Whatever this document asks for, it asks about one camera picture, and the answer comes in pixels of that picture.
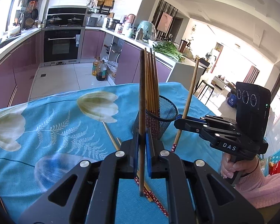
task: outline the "green vegetable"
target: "green vegetable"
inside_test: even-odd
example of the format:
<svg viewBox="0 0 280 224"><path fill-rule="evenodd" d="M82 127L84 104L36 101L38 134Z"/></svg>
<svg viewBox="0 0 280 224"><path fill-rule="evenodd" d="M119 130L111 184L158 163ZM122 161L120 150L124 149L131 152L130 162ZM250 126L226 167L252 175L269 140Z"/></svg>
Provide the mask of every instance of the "green vegetable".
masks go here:
<svg viewBox="0 0 280 224"><path fill-rule="evenodd" d="M177 61L184 61L184 56L180 53L172 42L162 42L153 46L155 52L166 55Z"/></svg>

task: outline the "ceiling light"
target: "ceiling light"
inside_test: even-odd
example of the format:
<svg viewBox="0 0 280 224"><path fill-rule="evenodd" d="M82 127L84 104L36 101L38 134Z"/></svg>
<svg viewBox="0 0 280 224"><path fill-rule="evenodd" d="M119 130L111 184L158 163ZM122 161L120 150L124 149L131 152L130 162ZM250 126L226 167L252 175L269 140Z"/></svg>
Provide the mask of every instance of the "ceiling light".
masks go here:
<svg viewBox="0 0 280 224"><path fill-rule="evenodd" d="M261 5L264 5L265 2L263 0L257 0Z"/></svg>

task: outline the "hand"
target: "hand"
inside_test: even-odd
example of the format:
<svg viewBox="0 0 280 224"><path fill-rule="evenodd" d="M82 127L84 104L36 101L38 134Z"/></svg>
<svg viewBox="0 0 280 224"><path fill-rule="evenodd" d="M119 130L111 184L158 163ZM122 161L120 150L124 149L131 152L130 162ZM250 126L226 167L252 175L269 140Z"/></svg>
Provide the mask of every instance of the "hand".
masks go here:
<svg viewBox="0 0 280 224"><path fill-rule="evenodd" d="M244 174L252 173L257 165L258 165L258 158L255 157L252 161L242 160L233 163L230 161L231 155L228 153L223 152L222 161L221 161L221 175L224 178L233 178L235 171L243 171Z"/></svg>

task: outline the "blue bin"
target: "blue bin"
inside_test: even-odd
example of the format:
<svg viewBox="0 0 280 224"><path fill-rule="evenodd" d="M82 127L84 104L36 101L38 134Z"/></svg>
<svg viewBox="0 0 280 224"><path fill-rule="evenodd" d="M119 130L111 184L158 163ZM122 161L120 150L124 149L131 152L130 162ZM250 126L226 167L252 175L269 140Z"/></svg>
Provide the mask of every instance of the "blue bin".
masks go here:
<svg viewBox="0 0 280 224"><path fill-rule="evenodd" d="M237 106L237 97L234 94L231 94L227 100L227 103L232 107Z"/></svg>

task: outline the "oil bottle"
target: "oil bottle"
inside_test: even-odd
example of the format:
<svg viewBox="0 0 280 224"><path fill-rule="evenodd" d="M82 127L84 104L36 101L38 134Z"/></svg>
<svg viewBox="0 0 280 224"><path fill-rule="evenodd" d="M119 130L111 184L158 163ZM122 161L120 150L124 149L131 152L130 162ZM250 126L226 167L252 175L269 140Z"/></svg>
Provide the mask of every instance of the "oil bottle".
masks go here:
<svg viewBox="0 0 280 224"><path fill-rule="evenodd" d="M93 65L92 65L92 75L93 76L96 76L96 70L98 68L98 65L100 63L100 58L95 58L96 60L93 62Z"/></svg>
<svg viewBox="0 0 280 224"><path fill-rule="evenodd" d="M107 66L105 64L105 61L102 60L97 67L96 80L104 81L106 79L106 74L107 74Z"/></svg>

